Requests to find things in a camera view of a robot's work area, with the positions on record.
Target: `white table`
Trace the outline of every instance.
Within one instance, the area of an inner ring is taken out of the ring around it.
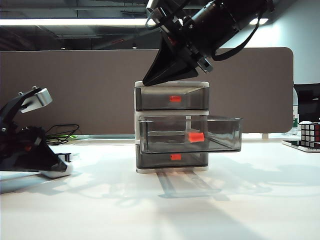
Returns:
[[[244,140],[208,171],[139,174],[135,147],[63,145],[74,173],[1,173],[1,240],[318,240],[320,153]]]

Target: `wall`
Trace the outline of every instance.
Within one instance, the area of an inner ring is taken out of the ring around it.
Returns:
[[[18,113],[14,120],[20,126],[77,123],[82,134],[133,134],[134,82],[144,77],[157,52],[0,52],[0,106],[32,86],[46,87],[53,102]],[[245,133],[287,132],[292,126],[293,55],[288,48],[246,48],[215,62],[212,73],[188,80],[209,82],[210,113],[243,118]]]
[[[260,27],[247,47],[288,47],[294,54],[294,83],[320,83],[319,10],[319,0],[298,0],[273,24]],[[237,46],[252,29],[244,29],[223,47]]]

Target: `ceiling light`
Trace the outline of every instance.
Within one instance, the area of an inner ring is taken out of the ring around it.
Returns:
[[[261,18],[260,25],[265,24],[268,20],[269,20],[269,18]],[[255,18],[250,22],[250,25],[256,25],[257,23],[258,23],[258,18]]]
[[[0,26],[109,26],[145,28],[146,18],[28,18],[0,19]]]

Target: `cable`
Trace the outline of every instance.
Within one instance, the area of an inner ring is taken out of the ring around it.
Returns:
[[[51,130],[53,130],[54,128],[59,128],[59,127],[74,127],[71,130],[68,131],[60,131],[60,132],[56,132],[53,134],[48,134]],[[78,124],[57,124],[57,125],[53,125],[52,127],[49,128],[49,130],[47,130],[45,132],[46,134],[46,143],[48,145],[51,146],[57,146],[57,145],[61,145],[61,144],[65,144],[67,142],[69,142],[69,138],[72,137],[72,135],[80,128],[80,126]]]
[[[222,53],[220,55],[216,55],[216,53],[213,52],[212,56],[211,56],[212,59],[215,61],[224,61],[224,60],[227,60],[228,58],[231,58],[232,56],[239,53],[242,49],[244,49],[244,47],[248,44],[250,39],[253,37],[253,35],[258,30],[258,28],[260,26],[260,20],[261,20],[263,14],[264,14],[264,10],[262,9],[261,12],[259,13],[258,22],[256,23],[255,28],[253,29],[252,33],[247,37],[247,39],[243,43],[241,43],[239,46],[237,46],[237,47],[235,47],[225,53]]]
[[[149,10],[152,10],[152,12],[150,13],[150,15],[147,17],[146,22],[145,22],[145,28],[147,28],[148,30],[153,30],[156,28],[161,27],[163,24],[165,24],[165,22],[167,22],[169,19],[171,19],[172,17],[174,17],[176,15],[177,12],[181,11],[188,3],[190,2],[190,0],[185,0],[176,10],[174,10],[171,14],[169,14],[168,16],[164,17],[163,20],[161,20],[159,23],[157,23],[154,26],[149,26],[148,22],[150,21],[152,14],[153,14],[153,9],[149,8]]]

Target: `drawer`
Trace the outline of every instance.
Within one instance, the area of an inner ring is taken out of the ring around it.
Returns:
[[[142,153],[236,152],[241,150],[242,119],[216,116],[143,116]]]
[[[169,82],[135,87],[135,110],[208,110],[207,82]]]
[[[136,167],[138,169],[163,169],[163,168],[197,168],[208,166],[207,152],[182,152],[182,153],[141,153],[140,145],[135,146]]]

